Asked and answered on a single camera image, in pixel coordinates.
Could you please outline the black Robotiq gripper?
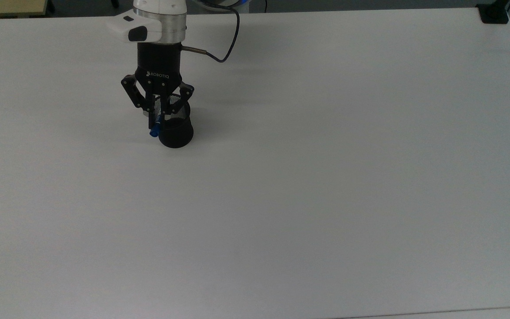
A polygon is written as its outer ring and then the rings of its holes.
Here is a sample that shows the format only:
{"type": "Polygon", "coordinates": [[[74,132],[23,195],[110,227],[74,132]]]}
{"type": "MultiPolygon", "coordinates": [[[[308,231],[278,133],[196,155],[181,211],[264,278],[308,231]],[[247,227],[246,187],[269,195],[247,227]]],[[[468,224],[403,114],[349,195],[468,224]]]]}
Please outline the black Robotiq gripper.
{"type": "Polygon", "coordinates": [[[194,87],[182,82],[181,54],[181,43],[138,43],[135,75],[121,81],[133,105],[146,112],[150,130],[179,126],[190,116],[194,87]]]}

